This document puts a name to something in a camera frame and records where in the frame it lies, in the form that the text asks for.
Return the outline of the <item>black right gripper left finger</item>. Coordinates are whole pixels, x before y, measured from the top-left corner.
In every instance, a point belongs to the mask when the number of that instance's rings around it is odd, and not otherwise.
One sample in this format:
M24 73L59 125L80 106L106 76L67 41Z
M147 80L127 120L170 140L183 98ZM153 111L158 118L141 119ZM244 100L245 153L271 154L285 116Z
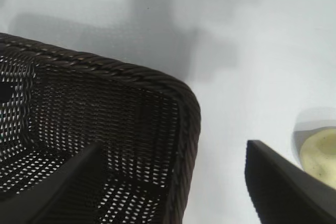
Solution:
M106 179L93 143L39 184L1 202L1 223L95 223Z

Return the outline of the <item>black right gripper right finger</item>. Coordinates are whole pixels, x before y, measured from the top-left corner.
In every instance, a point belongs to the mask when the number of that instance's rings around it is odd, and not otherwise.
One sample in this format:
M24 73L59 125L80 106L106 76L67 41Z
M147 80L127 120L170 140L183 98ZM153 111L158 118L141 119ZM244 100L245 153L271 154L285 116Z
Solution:
M261 223L335 223L335 189L262 141L247 141L245 182Z

